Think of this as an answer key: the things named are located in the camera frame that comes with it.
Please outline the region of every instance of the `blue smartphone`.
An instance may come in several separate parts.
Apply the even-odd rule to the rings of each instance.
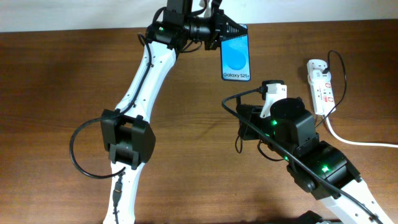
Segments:
[[[221,77],[227,81],[250,81],[248,35],[221,42]]]

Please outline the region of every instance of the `white power strip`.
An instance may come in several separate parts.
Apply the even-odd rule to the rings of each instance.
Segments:
[[[311,86],[312,102],[317,115],[327,115],[335,106],[335,98],[331,89],[331,74],[322,72],[328,67],[325,61],[309,60],[307,63],[308,82]]]

